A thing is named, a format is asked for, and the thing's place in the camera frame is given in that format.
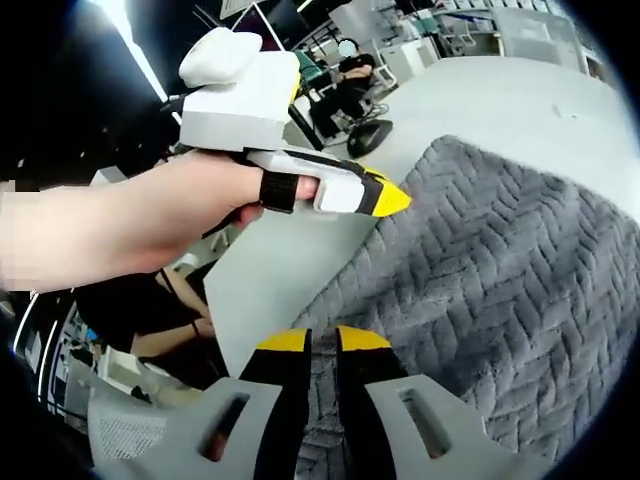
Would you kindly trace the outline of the person's left hand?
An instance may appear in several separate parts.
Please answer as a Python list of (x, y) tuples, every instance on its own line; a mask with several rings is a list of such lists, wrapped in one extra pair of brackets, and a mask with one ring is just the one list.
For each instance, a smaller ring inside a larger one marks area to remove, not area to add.
[(230, 214), (244, 226), (257, 219), (266, 179), (259, 167), (194, 152), (101, 187), (86, 266), (98, 280), (165, 266)]

